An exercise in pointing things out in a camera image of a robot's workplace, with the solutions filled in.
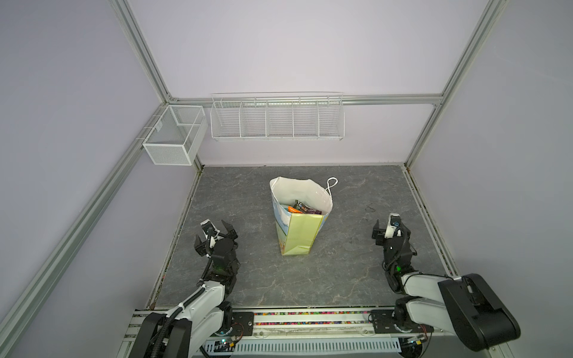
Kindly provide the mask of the illustrated paper gift bag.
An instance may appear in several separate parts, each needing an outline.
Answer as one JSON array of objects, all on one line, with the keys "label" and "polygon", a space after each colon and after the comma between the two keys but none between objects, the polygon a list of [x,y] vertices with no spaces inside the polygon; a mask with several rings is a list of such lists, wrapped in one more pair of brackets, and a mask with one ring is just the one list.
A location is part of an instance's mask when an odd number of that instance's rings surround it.
[{"label": "illustrated paper gift bag", "polygon": [[[313,180],[276,177],[269,182],[275,215],[278,242],[283,256],[309,254],[323,225],[333,210],[331,189],[338,184],[336,177],[322,187]],[[296,201],[322,211],[322,215],[289,213],[287,206]]]}]

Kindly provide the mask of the purple M&M's packet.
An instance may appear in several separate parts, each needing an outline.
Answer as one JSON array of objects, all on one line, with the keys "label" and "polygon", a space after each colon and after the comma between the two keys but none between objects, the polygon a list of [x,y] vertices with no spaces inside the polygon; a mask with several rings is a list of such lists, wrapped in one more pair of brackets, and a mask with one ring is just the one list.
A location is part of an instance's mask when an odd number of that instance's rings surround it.
[{"label": "purple M&M's packet", "polygon": [[322,211],[321,210],[317,210],[313,207],[310,207],[306,204],[304,204],[301,201],[296,201],[295,204],[292,206],[295,207],[298,210],[301,210],[302,213],[304,214],[310,214],[310,215],[322,215]]}]

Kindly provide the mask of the orange Fox's candy bag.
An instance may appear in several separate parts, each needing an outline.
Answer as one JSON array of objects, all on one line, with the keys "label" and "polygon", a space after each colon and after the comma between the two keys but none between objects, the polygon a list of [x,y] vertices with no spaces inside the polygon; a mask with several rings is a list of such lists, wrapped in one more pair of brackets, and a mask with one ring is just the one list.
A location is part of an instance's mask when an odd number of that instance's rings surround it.
[{"label": "orange Fox's candy bag", "polygon": [[298,210],[295,207],[287,206],[286,208],[287,208],[289,213],[302,213],[301,210]]}]

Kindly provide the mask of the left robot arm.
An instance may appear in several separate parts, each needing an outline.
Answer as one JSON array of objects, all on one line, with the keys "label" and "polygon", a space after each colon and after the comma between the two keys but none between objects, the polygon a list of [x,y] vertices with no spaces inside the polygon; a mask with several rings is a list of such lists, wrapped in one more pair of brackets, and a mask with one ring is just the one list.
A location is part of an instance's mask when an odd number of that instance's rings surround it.
[{"label": "left robot arm", "polygon": [[231,303],[227,300],[237,282],[238,234],[223,222],[225,232],[209,219],[201,223],[203,237],[196,236],[194,249],[207,258],[197,290],[165,313],[152,312],[143,320],[130,357],[193,357],[209,353],[204,343],[213,334],[232,331]]}]

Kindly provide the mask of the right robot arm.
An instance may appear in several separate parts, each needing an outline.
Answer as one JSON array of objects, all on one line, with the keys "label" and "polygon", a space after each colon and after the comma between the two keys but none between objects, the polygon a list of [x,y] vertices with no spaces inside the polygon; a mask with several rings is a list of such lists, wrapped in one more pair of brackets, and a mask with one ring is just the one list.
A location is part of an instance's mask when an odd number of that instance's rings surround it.
[{"label": "right robot arm", "polygon": [[376,223],[372,238],[383,249],[386,281],[400,295],[391,322],[401,333],[429,327],[455,334],[471,351],[478,352],[517,340],[519,323],[479,274],[458,277],[425,274],[413,268],[417,255],[411,231],[397,213],[385,228]]}]

